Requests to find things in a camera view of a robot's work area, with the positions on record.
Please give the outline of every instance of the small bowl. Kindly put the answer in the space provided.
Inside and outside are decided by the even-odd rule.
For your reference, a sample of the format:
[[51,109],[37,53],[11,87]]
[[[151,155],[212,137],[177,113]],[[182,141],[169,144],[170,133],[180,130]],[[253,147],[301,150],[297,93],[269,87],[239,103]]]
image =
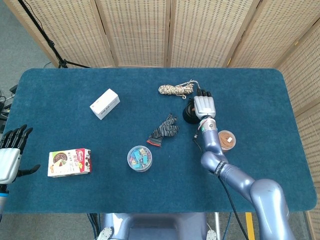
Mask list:
[[128,152],[127,161],[133,170],[145,172],[152,165],[152,154],[146,146],[134,146]]

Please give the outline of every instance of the blue tabletop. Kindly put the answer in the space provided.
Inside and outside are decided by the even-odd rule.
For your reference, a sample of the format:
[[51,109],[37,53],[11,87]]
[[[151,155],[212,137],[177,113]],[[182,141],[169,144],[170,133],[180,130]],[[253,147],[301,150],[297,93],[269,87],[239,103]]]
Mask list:
[[[282,74],[246,68],[30,69],[18,85],[5,131],[33,127],[21,169],[38,172],[8,186],[5,206],[12,213],[171,213],[231,212],[218,179],[200,163],[192,138],[196,126],[184,122],[188,98],[161,95],[158,87],[197,80],[211,91],[218,130],[236,137],[226,153],[254,179],[270,178],[283,188],[290,211],[316,204],[316,192]],[[107,89],[120,99],[103,120],[89,106]],[[162,147],[146,143],[169,113],[179,132]],[[128,151],[145,145],[153,163],[135,172]],[[51,178],[49,152],[87,148],[92,173]],[[239,212],[253,207],[231,188]]]

